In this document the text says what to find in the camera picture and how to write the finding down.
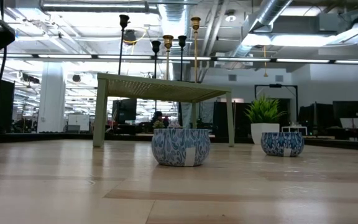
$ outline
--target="gold candle holder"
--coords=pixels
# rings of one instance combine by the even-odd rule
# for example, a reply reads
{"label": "gold candle holder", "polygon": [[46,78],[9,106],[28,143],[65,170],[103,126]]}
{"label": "gold candle holder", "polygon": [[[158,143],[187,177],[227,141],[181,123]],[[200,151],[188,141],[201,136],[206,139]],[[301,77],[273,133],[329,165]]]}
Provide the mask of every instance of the gold candle holder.
{"label": "gold candle holder", "polygon": [[195,68],[195,83],[197,83],[197,79],[198,79],[198,76],[197,76],[197,54],[198,54],[198,51],[197,51],[197,30],[198,28],[200,28],[200,18],[199,17],[192,17],[191,18],[191,26],[192,28],[194,29],[194,68]]}
{"label": "gold candle holder", "polygon": [[164,39],[164,46],[167,48],[167,72],[166,72],[165,79],[168,80],[169,79],[169,52],[172,47],[173,36],[172,35],[164,35],[164,36],[162,36],[162,38]]}

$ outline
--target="person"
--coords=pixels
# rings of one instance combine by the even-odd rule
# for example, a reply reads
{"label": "person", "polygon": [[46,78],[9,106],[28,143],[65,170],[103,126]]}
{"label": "person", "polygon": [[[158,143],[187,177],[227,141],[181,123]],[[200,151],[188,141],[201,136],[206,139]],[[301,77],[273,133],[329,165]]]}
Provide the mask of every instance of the person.
{"label": "person", "polygon": [[168,116],[164,117],[164,119],[162,120],[162,122],[164,123],[164,127],[165,127],[165,128],[168,128],[168,126],[169,126]]}
{"label": "person", "polygon": [[162,121],[162,112],[161,111],[154,112],[154,116],[152,118],[152,124],[154,124],[154,122],[156,122],[157,120]]}

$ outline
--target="wooden floor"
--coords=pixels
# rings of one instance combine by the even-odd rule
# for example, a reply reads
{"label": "wooden floor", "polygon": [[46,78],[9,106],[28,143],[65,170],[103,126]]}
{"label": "wooden floor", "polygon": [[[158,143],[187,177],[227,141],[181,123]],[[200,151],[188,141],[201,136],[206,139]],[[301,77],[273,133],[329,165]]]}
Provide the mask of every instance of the wooden floor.
{"label": "wooden floor", "polygon": [[105,144],[0,144],[0,223],[358,224],[358,151],[213,144],[203,166],[163,167],[148,142]]}

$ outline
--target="table leg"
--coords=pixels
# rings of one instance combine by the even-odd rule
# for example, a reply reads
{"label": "table leg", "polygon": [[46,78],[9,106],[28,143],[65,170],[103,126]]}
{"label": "table leg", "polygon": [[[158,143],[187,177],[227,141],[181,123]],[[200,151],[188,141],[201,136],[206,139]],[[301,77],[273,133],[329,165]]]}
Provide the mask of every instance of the table leg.
{"label": "table leg", "polygon": [[229,147],[234,146],[233,108],[231,103],[231,92],[226,93],[227,108],[227,130],[229,132]]}
{"label": "table leg", "polygon": [[96,96],[96,111],[94,117],[93,147],[103,147],[106,128],[107,110],[107,81],[98,80],[98,95]]}
{"label": "table leg", "polygon": [[193,123],[193,128],[197,128],[197,103],[191,104],[191,122]]}

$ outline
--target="black candle holder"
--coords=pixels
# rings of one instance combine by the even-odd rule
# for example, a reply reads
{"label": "black candle holder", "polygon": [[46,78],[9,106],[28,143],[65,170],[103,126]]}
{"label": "black candle holder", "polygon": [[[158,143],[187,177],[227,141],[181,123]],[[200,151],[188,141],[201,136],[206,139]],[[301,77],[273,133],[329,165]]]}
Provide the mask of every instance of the black candle holder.
{"label": "black candle holder", "polygon": [[183,48],[186,46],[187,36],[181,35],[178,37],[180,46],[180,81],[183,80]]}
{"label": "black candle holder", "polygon": [[119,25],[121,26],[121,45],[119,49],[119,61],[118,61],[118,75],[121,74],[121,59],[122,59],[122,44],[124,43],[124,31],[125,27],[128,26],[129,16],[119,15]]}
{"label": "black candle holder", "polygon": [[153,52],[154,52],[154,78],[157,78],[157,54],[160,51],[161,42],[158,40],[152,41]]}

